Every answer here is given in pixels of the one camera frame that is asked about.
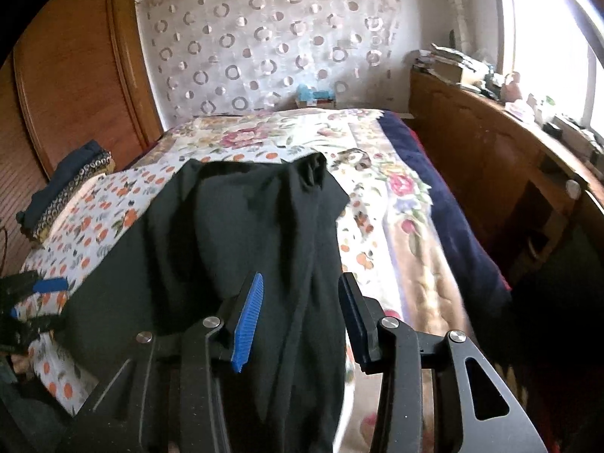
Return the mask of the wooden sideboard cabinet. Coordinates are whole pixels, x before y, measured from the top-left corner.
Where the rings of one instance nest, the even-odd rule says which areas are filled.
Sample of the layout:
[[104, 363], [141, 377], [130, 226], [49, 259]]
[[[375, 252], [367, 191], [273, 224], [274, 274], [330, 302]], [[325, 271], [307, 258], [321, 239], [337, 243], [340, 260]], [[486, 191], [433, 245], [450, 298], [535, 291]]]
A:
[[560, 141], [495, 102], [410, 73], [408, 110], [479, 242], [518, 284], [556, 270], [603, 284], [603, 185]]

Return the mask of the black Superman t-shirt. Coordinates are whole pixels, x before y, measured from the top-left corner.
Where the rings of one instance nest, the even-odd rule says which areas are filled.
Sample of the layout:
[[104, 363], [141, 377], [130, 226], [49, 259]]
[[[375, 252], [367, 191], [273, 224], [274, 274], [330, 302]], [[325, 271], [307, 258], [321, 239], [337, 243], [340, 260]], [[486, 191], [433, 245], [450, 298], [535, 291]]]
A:
[[336, 221], [348, 200], [319, 153], [190, 160], [69, 297], [56, 339], [101, 378], [138, 332], [183, 332], [258, 273], [250, 358], [223, 389], [233, 450], [329, 452], [344, 398]]

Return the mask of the orange-print white garment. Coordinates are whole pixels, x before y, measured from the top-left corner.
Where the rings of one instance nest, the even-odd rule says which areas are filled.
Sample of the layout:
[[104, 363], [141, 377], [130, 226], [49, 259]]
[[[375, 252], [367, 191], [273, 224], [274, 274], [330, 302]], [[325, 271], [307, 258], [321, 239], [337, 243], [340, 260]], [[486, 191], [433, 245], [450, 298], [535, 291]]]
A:
[[[157, 195], [172, 177], [163, 184]], [[135, 173], [134, 169], [130, 169], [99, 178], [89, 189], [77, 193], [76, 202], [62, 211], [60, 223], [53, 233], [40, 248], [28, 255], [25, 262], [26, 268], [36, 271], [42, 279], [66, 278], [69, 289], [58, 293], [33, 293], [27, 300], [18, 303], [16, 309], [30, 315], [62, 315], [69, 297], [154, 200], [146, 202], [134, 194], [134, 186]], [[251, 282], [253, 274], [246, 277], [243, 286]], [[240, 292], [226, 300], [243, 300]], [[48, 393], [69, 416], [75, 416], [112, 367], [101, 377], [93, 376], [77, 364], [69, 351], [57, 341], [59, 331], [40, 334], [31, 342], [25, 354], [32, 359], [33, 370]], [[224, 382], [240, 373], [234, 372], [231, 367], [231, 353], [233, 342], [226, 354], [228, 374]]]

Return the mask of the window with white frame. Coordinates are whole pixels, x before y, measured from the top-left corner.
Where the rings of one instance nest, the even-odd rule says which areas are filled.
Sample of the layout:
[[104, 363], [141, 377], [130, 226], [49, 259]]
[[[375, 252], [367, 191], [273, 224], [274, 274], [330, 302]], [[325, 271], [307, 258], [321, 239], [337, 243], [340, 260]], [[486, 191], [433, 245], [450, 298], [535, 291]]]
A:
[[521, 90], [603, 135], [603, 14], [593, 0], [498, 0], [506, 72]]

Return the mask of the navy blue blanket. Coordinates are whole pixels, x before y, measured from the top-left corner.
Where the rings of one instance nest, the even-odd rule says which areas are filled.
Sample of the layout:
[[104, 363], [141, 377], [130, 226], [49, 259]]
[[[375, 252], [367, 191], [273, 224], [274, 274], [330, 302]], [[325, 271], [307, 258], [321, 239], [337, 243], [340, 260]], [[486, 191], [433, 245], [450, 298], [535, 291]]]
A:
[[499, 267], [474, 235], [457, 199], [424, 152], [422, 144], [392, 111], [379, 124], [400, 158], [430, 186], [431, 218], [453, 270], [473, 326], [501, 319], [511, 292]]

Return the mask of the blue tissue box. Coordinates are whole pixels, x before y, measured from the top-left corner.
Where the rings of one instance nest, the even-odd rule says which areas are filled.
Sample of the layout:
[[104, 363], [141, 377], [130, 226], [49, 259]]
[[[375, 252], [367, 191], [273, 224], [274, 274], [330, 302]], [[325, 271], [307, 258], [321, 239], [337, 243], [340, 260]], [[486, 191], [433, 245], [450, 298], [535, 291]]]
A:
[[332, 90], [315, 90], [306, 85], [299, 85], [295, 97], [297, 108], [327, 108], [337, 107], [336, 95]]

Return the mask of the stack of papers and books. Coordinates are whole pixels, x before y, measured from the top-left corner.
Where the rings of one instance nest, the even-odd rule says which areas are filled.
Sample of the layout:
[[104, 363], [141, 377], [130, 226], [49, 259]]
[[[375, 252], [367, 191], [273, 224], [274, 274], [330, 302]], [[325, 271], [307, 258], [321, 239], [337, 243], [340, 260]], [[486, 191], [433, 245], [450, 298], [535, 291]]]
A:
[[418, 51], [414, 66], [443, 82], [476, 87], [485, 80], [490, 71], [487, 63], [472, 59], [471, 56], [457, 49], [434, 43], [429, 50]]

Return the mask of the circle-patterned sheer curtain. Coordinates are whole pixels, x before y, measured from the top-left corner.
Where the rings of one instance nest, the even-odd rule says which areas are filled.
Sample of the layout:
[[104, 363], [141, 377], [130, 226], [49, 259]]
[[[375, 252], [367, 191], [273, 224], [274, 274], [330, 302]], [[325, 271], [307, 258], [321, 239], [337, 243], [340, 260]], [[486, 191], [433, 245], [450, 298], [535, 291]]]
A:
[[392, 100], [399, 0], [142, 0], [139, 30], [168, 127], [292, 106]]

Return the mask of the pink figurine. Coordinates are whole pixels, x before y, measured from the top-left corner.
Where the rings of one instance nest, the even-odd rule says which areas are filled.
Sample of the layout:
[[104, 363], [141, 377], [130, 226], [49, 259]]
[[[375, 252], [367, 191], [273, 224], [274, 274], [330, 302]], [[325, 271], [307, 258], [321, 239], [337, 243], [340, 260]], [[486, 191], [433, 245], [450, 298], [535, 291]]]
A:
[[520, 87], [520, 74], [513, 71], [506, 74], [501, 87], [501, 99], [503, 103], [515, 102], [523, 98]]

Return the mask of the floral bed quilt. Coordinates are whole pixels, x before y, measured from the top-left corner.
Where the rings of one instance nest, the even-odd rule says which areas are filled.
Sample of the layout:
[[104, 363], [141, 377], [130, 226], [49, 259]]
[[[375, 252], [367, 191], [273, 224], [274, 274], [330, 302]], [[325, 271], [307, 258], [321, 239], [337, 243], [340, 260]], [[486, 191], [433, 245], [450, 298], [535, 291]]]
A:
[[337, 221], [342, 269], [388, 316], [444, 336], [471, 326], [432, 222], [435, 195], [395, 152], [373, 109], [197, 118], [170, 130], [134, 167], [150, 202], [187, 160], [289, 163], [322, 153], [348, 194]]

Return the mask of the wooden louvered wardrobe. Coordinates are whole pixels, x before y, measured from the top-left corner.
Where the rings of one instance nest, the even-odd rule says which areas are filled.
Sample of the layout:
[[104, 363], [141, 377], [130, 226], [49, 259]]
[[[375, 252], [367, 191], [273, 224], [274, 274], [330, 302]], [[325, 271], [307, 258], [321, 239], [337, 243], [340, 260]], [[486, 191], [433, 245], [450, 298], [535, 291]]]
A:
[[135, 0], [49, 0], [1, 66], [2, 273], [31, 249], [17, 212], [64, 157], [95, 140], [123, 170], [162, 134]]

